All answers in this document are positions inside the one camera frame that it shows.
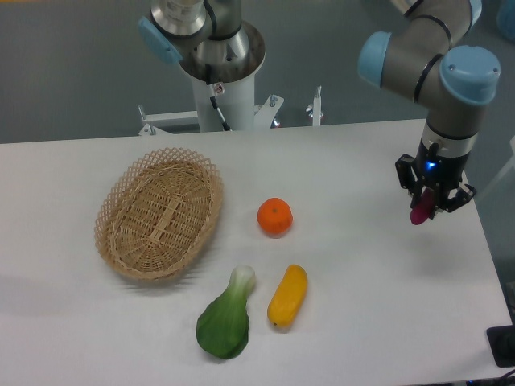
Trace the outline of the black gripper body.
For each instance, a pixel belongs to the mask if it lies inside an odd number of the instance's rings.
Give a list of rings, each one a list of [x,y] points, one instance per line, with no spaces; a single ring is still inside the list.
[[[435,189],[438,184],[442,191],[457,189],[462,181],[468,157],[469,154],[455,158],[433,154],[423,142],[420,142],[413,164],[417,184],[431,189]]]

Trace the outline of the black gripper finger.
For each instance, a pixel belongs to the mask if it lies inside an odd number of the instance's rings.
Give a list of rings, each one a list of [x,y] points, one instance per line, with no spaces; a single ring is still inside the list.
[[[432,220],[439,212],[452,213],[462,206],[468,204],[476,195],[476,189],[467,183],[459,183],[454,196],[449,196],[442,184],[437,183],[433,190],[434,203],[429,218]]]
[[[408,154],[403,154],[395,162],[399,184],[411,197],[411,209],[414,209],[421,201],[422,191],[425,187],[422,178],[416,173],[414,166],[415,158]]]

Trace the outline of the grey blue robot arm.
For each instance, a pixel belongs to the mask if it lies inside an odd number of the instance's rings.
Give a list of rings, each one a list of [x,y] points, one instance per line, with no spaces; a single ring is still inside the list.
[[[490,51],[459,41],[482,12],[480,1],[399,1],[409,22],[399,35],[378,31],[361,48],[357,72],[380,89],[428,111],[418,151],[396,162],[410,195],[410,221],[419,225],[439,212],[472,201],[464,167],[481,122],[496,95],[501,64]]]

